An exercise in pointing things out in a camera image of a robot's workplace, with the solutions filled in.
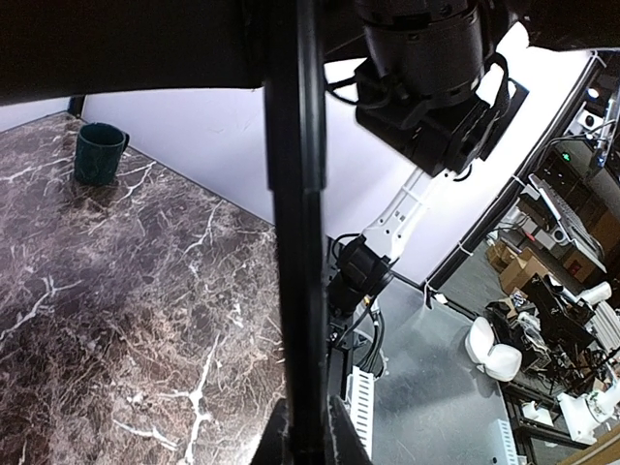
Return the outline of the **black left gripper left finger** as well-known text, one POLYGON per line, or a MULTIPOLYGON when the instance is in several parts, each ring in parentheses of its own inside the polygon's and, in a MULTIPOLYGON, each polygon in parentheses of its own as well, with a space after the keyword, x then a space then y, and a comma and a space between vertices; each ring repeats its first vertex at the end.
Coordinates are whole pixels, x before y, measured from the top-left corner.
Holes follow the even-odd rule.
POLYGON ((286 399, 279 399, 274 405, 254 454, 254 465, 284 465, 290 463, 288 403, 286 399))

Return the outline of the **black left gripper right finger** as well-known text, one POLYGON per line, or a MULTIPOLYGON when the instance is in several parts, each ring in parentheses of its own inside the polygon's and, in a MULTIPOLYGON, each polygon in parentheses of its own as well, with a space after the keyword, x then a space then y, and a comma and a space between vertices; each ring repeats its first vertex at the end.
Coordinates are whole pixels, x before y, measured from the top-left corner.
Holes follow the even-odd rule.
POLYGON ((327 404, 326 464, 370 465, 372 463, 347 412, 343 400, 330 396, 327 404))

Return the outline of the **lavender and black folding umbrella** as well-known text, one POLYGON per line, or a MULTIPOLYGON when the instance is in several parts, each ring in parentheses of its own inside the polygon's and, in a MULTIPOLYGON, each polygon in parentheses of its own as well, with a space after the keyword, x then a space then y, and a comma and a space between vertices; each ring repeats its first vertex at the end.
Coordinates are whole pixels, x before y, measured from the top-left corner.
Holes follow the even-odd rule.
MULTIPOLYGON (((326 464, 326 63, 367 58, 355 1, 5 1, 1 101, 119 91, 264 91, 290 464, 326 464)), ((535 47, 616 49, 615 1, 520 1, 535 47)))

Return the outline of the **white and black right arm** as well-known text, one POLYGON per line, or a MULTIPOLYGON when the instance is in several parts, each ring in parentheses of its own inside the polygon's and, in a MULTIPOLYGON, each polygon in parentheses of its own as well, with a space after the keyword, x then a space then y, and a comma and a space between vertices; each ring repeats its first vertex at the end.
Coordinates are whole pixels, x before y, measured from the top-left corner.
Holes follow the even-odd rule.
POLYGON ((355 1, 352 7, 368 50, 351 78, 356 122, 415 168, 387 209, 337 255, 327 301, 340 320, 390 282, 430 191, 490 153, 511 105, 509 82, 501 79, 493 102, 477 91, 492 67, 507 68, 497 47, 523 3, 355 1))

